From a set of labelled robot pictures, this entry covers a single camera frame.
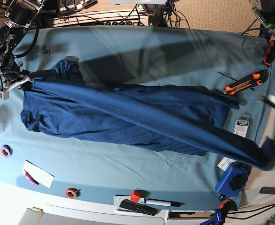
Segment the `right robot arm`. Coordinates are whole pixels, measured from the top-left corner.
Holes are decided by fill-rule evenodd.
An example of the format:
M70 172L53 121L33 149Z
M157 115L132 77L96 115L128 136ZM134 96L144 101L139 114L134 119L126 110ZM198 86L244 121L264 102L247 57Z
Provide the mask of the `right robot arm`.
M20 66L15 62L16 58L26 55L13 54L13 50L24 38L30 26L36 22L36 34L39 33L37 15L45 6L45 0L14 0L5 12L5 25L0 29L0 74L9 82L22 79Z

